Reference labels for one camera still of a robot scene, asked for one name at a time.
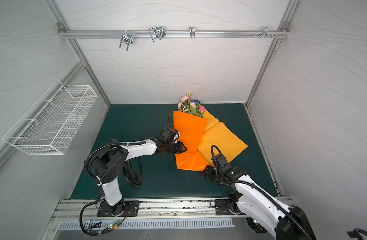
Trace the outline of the orange wrapping paper sheet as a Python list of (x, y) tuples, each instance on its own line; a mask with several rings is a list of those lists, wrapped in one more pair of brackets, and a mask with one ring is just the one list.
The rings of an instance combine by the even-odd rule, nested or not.
[(173, 127), (180, 133), (178, 140), (187, 148), (186, 152), (175, 156), (179, 170), (203, 171), (206, 166), (212, 166), (212, 145), (221, 150), (227, 162), (234, 160), (248, 147), (208, 111), (202, 118), (174, 111)]

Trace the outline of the black printed ribbon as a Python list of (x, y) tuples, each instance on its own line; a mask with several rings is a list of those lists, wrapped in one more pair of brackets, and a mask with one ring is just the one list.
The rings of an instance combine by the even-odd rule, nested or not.
[(123, 164), (122, 171), (123, 176), (126, 180), (126, 182), (130, 185), (133, 189), (138, 189), (143, 182), (143, 172), (142, 172), (142, 165), (140, 162), (139, 157), (135, 158), (138, 163), (138, 170), (139, 173), (136, 173), (136, 171), (131, 167), (130, 160), (126, 160)]

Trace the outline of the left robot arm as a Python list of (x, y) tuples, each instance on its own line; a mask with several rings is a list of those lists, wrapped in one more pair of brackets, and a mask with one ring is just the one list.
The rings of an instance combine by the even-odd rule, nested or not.
[(137, 187), (142, 177), (128, 165), (131, 159), (142, 156), (167, 154), (174, 156), (187, 151), (179, 141), (180, 133), (170, 127), (154, 137), (136, 142), (109, 140), (104, 146), (93, 151), (84, 161), (84, 171), (97, 184), (101, 198), (99, 217), (118, 217), (125, 211), (126, 205), (118, 184), (120, 173), (128, 174), (131, 185)]

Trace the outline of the light pink fake rose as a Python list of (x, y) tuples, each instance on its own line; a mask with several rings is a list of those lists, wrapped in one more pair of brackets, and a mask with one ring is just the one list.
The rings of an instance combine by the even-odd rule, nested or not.
[(190, 107), (191, 108), (191, 93), (186, 93), (183, 97), (181, 97), (181, 99), (180, 99), (180, 102), (181, 103), (184, 103), (184, 104), (187, 104), (188, 105), (188, 107)]

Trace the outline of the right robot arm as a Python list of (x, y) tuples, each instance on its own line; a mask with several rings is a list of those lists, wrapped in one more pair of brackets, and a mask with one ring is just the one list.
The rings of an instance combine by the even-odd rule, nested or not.
[(261, 188), (239, 167), (232, 167), (221, 153), (212, 155), (212, 166), (204, 177), (234, 191), (228, 196), (228, 209), (234, 215), (246, 215), (249, 227), (256, 233), (269, 233), (275, 240), (315, 240), (305, 212), (290, 207)]

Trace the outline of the magenta fake rose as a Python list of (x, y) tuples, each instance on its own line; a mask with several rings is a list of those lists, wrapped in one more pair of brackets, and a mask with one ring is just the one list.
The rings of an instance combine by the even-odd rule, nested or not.
[(204, 112), (206, 111), (205, 107), (204, 106), (201, 106), (199, 109), (198, 109), (198, 116), (199, 117), (203, 117), (204, 116)]

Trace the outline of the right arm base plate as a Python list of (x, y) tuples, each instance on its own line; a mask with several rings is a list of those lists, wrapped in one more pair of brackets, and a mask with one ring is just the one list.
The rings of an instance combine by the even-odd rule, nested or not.
[(211, 207), (215, 208), (216, 215), (241, 215), (237, 204), (229, 199), (215, 199), (211, 200)]

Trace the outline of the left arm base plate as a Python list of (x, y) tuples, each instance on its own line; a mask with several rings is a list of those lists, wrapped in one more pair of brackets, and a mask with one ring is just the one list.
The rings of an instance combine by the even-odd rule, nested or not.
[(139, 201), (120, 201), (110, 206), (106, 201), (100, 203), (97, 217), (136, 217), (138, 214)]

